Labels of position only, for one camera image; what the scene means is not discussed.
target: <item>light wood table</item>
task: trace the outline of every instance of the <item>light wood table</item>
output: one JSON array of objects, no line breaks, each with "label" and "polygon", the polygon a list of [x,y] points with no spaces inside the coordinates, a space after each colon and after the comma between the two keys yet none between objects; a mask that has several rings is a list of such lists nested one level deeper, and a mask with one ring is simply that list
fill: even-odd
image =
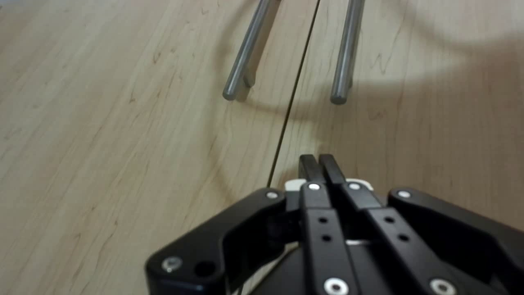
[{"label": "light wood table", "polygon": [[256,4],[0,0],[0,293],[146,293],[149,253],[303,152],[524,229],[523,3],[369,0],[334,106],[347,1],[283,0],[228,103]]}]

